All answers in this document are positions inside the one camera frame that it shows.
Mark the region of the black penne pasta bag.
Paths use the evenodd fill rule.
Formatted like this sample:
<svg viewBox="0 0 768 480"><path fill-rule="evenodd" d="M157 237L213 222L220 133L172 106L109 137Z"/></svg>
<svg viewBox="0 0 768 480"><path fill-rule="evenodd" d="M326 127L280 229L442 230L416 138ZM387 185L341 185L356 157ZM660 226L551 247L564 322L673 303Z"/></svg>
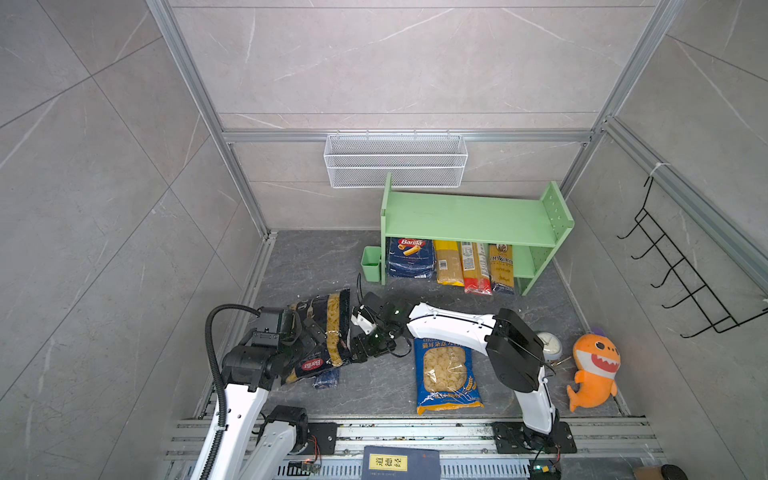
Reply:
<svg viewBox="0 0 768 480"><path fill-rule="evenodd" d="M350 290L315 296L291 305L298 338L289 347L291 357L282 384L313 378L349 364L351 325Z"/></svg>

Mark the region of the blue Barilla rigatoni box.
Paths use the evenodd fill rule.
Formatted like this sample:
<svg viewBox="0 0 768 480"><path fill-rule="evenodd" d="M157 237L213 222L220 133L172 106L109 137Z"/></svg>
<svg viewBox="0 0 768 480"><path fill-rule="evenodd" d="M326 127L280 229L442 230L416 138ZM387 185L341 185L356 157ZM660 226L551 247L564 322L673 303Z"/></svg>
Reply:
<svg viewBox="0 0 768 480"><path fill-rule="evenodd" d="M433 242L423 239L387 239L387 273L396 278L430 279L435 270Z"/></svg>

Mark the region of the yellow spaghetti bag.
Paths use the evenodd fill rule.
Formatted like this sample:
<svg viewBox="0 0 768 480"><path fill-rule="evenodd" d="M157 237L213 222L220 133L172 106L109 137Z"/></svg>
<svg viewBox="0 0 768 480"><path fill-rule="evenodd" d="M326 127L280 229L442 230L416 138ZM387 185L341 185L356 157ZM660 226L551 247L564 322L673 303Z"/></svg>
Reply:
<svg viewBox="0 0 768 480"><path fill-rule="evenodd" d="M459 243L434 240L437 260L437 282L441 285L464 286Z"/></svg>

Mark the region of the blue orecchiette pasta bag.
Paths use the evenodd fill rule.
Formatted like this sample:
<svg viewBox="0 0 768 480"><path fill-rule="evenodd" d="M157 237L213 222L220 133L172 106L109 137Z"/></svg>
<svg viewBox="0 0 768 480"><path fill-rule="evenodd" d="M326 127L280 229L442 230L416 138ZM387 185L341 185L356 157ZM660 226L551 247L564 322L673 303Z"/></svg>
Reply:
<svg viewBox="0 0 768 480"><path fill-rule="evenodd" d="M473 372L472 350L436 339L414 343L416 413L482 408Z"/></svg>

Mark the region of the red spaghetti pack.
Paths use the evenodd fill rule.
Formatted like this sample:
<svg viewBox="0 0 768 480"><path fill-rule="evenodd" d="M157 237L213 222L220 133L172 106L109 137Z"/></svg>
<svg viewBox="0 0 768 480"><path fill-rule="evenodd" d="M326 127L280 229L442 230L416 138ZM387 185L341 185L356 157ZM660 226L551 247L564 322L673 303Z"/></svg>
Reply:
<svg viewBox="0 0 768 480"><path fill-rule="evenodd" d="M461 242L461 263L464 291L477 295L492 295L485 245Z"/></svg>

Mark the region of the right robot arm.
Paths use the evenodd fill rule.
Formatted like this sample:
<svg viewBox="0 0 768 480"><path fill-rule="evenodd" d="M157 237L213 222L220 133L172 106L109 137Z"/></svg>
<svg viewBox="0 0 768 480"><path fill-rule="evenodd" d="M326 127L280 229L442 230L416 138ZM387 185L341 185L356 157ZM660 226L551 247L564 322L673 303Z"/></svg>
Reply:
<svg viewBox="0 0 768 480"><path fill-rule="evenodd" d="M461 313L368 293L352 310L351 321L363 331L352 340L355 363L392 352L400 337L469 348L485 355L497 379L514 392L526 432L546 437L554 430L558 413L547 386L543 342L515 312Z"/></svg>

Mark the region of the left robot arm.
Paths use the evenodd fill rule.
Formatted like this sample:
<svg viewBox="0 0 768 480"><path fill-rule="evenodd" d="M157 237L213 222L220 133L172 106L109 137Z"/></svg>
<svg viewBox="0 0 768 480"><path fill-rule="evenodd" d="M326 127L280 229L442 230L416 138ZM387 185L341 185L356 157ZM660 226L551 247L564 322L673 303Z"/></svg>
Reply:
<svg viewBox="0 0 768 480"><path fill-rule="evenodd" d="M227 310L245 312L263 320L222 359L213 345L213 323ZM289 466L300 476L318 474L322 468L319 441L311 434L306 410L277 406L259 428L255 449L246 456L252 429L263 412L274 382L315 348L328 334L313 320L284 308L259 308L222 304L208 314L204 326L205 348L217 398L193 479L271 479L285 457L309 454Z"/></svg>

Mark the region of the green two-tier shelf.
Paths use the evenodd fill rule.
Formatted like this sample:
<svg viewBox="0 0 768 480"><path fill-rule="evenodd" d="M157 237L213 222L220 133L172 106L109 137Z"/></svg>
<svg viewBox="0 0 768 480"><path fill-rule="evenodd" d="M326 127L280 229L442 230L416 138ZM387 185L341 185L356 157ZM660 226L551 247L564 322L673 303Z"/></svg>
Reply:
<svg viewBox="0 0 768 480"><path fill-rule="evenodd" d="M381 283L390 237L506 244L513 250L516 291L525 296L574 226L554 181L530 200L397 191L388 174L380 210Z"/></svg>

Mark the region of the small green cup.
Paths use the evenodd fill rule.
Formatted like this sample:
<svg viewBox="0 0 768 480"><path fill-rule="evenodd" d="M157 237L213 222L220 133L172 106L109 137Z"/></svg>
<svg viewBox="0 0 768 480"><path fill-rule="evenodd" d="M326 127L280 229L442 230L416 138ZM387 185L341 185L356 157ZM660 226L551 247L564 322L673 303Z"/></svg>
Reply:
<svg viewBox="0 0 768 480"><path fill-rule="evenodd" d="M380 246L366 246L364 248L361 268L367 282L379 283L381 281L381 255Z"/></svg>

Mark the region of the dark blue book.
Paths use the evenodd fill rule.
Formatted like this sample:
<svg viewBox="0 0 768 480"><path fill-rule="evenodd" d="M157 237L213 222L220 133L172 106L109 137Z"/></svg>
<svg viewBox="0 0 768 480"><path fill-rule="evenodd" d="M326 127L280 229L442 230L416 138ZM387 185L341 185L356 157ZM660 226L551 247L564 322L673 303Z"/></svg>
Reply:
<svg viewBox="0 0 768 480"><path fill-rule="evenodd" d="M439 480L437 450L366 446L362 480Z"/></svg>

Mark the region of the small grey clock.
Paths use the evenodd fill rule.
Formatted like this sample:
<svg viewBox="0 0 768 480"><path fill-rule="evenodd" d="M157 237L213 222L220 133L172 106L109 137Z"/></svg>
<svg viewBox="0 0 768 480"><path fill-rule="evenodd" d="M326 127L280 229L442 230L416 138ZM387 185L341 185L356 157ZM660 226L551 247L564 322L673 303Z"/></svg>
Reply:
<svg viewBox="0 0 768 480"><path fill-rule="evenodd" d="M538 332L537 336L542 341L542 352L547 362L555 362L563 356L563 345L557 336L546 331Z"/></svg>

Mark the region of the orange monster plush toy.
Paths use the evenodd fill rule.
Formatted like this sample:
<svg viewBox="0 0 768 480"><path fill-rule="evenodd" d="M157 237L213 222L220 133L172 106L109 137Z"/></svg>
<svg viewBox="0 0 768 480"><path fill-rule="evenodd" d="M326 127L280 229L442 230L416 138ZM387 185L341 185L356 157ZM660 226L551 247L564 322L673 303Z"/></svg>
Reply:
<svg viewBox="0 0 768 480"><path fill-rule="evenodd" d="M573 358L578 390L567 387L571 412L598 407L617 395L615 376L621 366L621 356L610 339L594 333L583 335L573 346Z"/></svg>

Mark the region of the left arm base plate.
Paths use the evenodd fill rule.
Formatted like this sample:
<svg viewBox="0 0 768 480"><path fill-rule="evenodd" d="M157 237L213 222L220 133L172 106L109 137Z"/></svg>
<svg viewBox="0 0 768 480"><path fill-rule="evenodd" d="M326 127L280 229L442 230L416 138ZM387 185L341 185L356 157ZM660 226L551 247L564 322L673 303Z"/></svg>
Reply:
<svg viewBox="0 0 768 480"><path fill-rule="evenodd" d="M334 422L310 422L298 431L291 455L333 455L336 449L339 425Z"/></svg>

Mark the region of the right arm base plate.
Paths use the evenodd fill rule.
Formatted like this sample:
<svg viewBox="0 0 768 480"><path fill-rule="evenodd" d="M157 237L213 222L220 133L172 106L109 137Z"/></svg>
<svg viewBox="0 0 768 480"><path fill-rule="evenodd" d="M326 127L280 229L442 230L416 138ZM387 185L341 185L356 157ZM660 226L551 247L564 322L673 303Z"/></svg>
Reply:
<svg viewBox="0 0 768 480"><path fill-rule="evenodd" d="M577 446L570 426L557 421L550 433L528 428L522 422L492 422L493 439L499 454L574 454Z"/></svg>

